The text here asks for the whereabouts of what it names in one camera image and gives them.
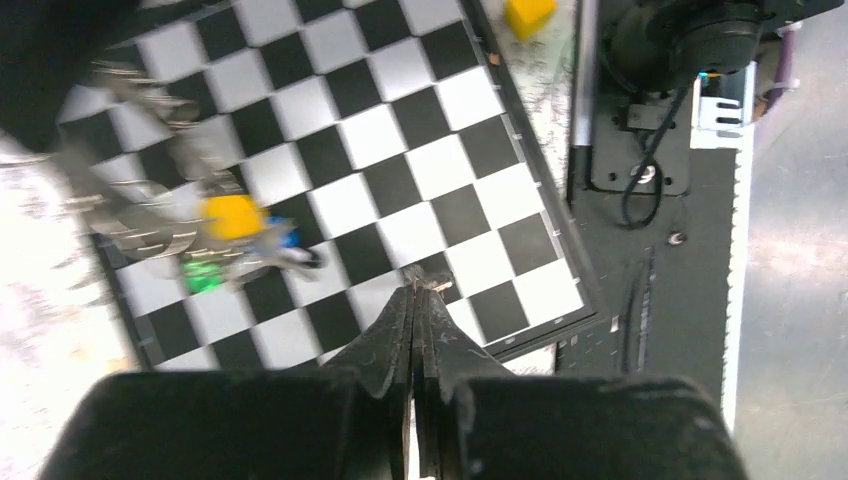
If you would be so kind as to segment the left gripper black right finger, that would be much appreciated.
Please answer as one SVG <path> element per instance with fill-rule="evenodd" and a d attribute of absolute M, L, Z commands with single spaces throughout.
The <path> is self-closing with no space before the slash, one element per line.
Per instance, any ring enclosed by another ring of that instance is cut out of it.
<path fill-rule="evenodd" d="M 517 375 L 415 292 L 421 473 L 434 479 L 743 479 L 706 394 L 654 375 Z"/>

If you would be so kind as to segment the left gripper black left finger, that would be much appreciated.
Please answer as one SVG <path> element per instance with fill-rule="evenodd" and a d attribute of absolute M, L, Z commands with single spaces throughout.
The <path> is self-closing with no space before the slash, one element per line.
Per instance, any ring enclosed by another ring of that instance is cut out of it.
<path fill-rule="evenodd" d="M 117 374 L 66 423 L 44 479 L 403 479 L 415 293 L 330 361 Z"/>

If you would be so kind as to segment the blue key tag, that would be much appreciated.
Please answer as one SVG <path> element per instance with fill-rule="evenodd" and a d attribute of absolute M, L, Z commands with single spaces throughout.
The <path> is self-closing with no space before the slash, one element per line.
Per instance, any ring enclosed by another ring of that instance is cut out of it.
<path fill-rule="evenodd" d="M 271 252 L 281 249 L 299 248 L 300 234 L 289 224 L 272 224 L 262 236 L 263 245 Z"/>

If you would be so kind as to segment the green key tag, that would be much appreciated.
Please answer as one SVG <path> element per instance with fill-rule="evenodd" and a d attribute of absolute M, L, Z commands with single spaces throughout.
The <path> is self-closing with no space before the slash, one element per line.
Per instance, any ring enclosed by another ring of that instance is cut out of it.
<path fill-rule="evenodd" d="M 183 261 L 180 263 L 180 269 L 184 284 L 191 295 L 214 290 L 225 282 L 223 267 L 213 261 Z"/>

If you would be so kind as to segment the yellow key tag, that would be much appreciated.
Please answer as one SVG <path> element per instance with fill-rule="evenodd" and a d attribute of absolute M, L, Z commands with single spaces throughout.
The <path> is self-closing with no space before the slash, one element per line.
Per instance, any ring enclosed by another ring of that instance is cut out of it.
<path fill-rule="evenodd" d="M 261 232 L 268 217 L 267 210 L 247 194 L 209 197 L 201 203 L 198 212 L 205 232 L 223 241 L 238 240 Z"/>

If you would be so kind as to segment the metal keyring disc with rings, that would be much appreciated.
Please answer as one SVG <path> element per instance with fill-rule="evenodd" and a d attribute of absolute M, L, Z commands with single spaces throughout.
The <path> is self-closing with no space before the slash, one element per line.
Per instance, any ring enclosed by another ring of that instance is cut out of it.
<path fill-rule="evenodd" d="M 177 218 L 167 211 L 173 202 L 163 185 L 147 179 L 106 180 L 87 163 L 89 148 L 77 142 L 68 144 L 57 158 L 73 191 L 72 206 L 91 230 L 110 239 L 130 258 L 176 256 L 191 265 L 215 266 L 225 282 L 247 282 L 251 272 L 265 266 L 249 252 L 262 234 L 226 239 L 214 231 L 225 218 L 207 215 L 207 208 L 217 200 L 245 200 L 248 195 L 229 171 L 216 167 L 193 134 L 198 125 L 197 103 L 157 93 L 153 79 L 125 64 L 98 62 L 93 77 L 169 131 L 167 151 L 179 173 L 199 185 L 202 201 L 198 216 Z"/>

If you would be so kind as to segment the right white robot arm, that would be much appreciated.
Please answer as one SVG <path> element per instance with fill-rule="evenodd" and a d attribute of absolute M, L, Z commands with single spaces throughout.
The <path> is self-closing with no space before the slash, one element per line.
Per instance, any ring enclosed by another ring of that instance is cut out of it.
<path fill-rule="evenodd" d="M 599 55 L 630 93 L 658 93 L 700 73 L 732 74 L 778 29 L 842 6 L 842 0 L 601 1 Z"/>

